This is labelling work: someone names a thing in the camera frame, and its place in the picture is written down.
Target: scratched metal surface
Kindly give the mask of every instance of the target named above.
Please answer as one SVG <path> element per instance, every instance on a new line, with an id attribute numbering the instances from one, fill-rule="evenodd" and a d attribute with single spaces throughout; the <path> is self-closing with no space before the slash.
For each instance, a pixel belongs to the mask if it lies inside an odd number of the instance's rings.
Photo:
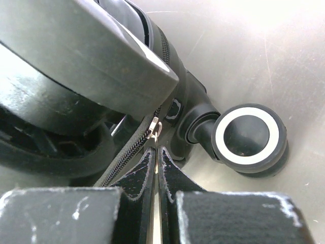
<path id="1" fill-rule="evenodd" d="M 287 193 L 302 209 L 316 243 L 325 243 L 324 3 L 134 2 L 165 32 L 220 112 L 261 103 L 287 127 L 289 162 L 273 178 L 244 178 L 210 160 L 200 146 L 184 171 L 210 191 Z"/>

